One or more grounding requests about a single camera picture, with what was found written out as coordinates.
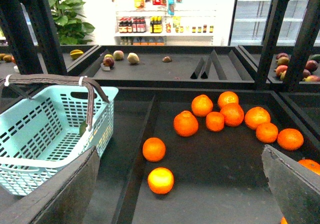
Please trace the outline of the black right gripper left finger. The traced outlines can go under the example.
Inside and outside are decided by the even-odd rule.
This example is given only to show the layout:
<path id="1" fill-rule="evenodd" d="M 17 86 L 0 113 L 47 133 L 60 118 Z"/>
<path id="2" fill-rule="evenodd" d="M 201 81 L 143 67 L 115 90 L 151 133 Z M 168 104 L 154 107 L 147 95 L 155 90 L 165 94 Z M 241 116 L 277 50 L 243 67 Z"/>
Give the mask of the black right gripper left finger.
<path id="1" fill-rule="evenodd" d="M 91 147 L 40 187 L 1 213 L 1 223 L 82 223 L 100 158 Z"/>

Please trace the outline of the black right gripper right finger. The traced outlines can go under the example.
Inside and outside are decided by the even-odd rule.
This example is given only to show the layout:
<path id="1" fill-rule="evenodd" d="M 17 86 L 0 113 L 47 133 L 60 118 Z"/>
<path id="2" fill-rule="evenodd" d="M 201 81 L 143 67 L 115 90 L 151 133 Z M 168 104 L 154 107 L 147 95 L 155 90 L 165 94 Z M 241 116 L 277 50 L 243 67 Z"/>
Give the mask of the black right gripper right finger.
<path id="1" fill-rule="evenodd" d="M 319 175 L 270 145 L 261 154 L 269 188 L 287 223 L 319 223 Z"/>

